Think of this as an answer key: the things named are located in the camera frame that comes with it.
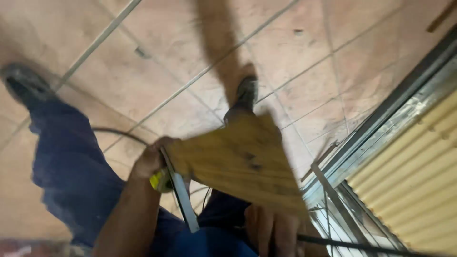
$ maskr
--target shoe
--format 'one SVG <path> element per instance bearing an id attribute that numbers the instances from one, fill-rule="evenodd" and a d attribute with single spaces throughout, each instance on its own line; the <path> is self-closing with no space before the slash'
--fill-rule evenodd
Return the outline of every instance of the shoe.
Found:
<path id="1" fill-rule="evenodd" d="M 236 90 L 237 101 L 235 105 L 243 105 L 253 110 L 259 95 L 259 80 L 255 76 L 245 77 Z"/>
<path id="2" fill-rule="evenodd" d="M 8 93 L 29 110 L 43 102 L 58 100 L 49 84 L 23 64 L 8 64 L 0 69 L 0 77 Z"/>

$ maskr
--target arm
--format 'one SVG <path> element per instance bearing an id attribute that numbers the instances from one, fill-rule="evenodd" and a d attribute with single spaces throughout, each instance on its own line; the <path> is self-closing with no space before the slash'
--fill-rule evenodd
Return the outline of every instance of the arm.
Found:
<path id="1" fill-rule="evenodd" d="M 159 147 L 162 138 L 146 148 L 136 161 L 119 202 L 111 212 L 94 245 L 93 256 L 145 256 L 154 239 L 160 193 L 149 183 L 163 167 Z"/>

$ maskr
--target tape measure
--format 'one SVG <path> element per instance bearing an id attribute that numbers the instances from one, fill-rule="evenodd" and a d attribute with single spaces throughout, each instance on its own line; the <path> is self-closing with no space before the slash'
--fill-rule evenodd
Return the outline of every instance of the tape measure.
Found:
<path id="1" fill-rule="evenodd" d="M 170 173 L 167 168 L 161 169 L 159 172 L 149 178 L 152 188 L 161 193 L 169 193 L 173 191 L 171 184 Z"/>

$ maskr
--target leg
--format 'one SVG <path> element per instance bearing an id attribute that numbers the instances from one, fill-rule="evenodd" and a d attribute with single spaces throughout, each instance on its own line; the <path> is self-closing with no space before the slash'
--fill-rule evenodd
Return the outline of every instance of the leg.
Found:
<path id="1" fill-rule="evenodd" d="M 92 247 L 125 182 L 105 161 L 84 114 L 61 102 L 26 67 L 10 65 L 1 75 L 12 96 L 30 111 L 30 130 L 39 135 L 32 180 L 44 189 L 43 203 L 67 225 L 72 243 Z M 153 245 L 169 241 L 182 227 L 180 219 L 161 208 Z"/>
<path id="2" fill-rule="evenodd" d="M 238 86 L 237 97 L 237 102 L 224 116 L 227 126 L 239 115 L 255 115 L 253 108 L 257 99 L 257 78 L 246 77 Z M 229 230 L 243 227 L 244 210 L 249 205 L 246 201 L 213 189 L 207 206 L 198 216 L 198 223 L 200 226 L 216 226 Z"/>

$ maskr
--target hand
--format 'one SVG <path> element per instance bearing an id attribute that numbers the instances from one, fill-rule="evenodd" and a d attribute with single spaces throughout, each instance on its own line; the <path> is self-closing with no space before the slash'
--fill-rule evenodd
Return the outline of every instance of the hand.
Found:
<path id="1" fill-rule="evenodd" d="M 244 216 L 246 233 L 260 257 L 328 256 L 325 246 L 297 241 L 297 233 L 320 237 L 309 217 L 300 220 L 256 205 L 246 208 Z"/>
<path id="2" fill-rule="evenodd" d="M 159 172 L 166 166 L 160 147 L 167 145 L 177 139 L 163 137 L 155 141 L 152 145 L 146 147 L 141 156 L 133 165 L 131 176 L 137 178 L 149 179 L 152 175 Z"/>

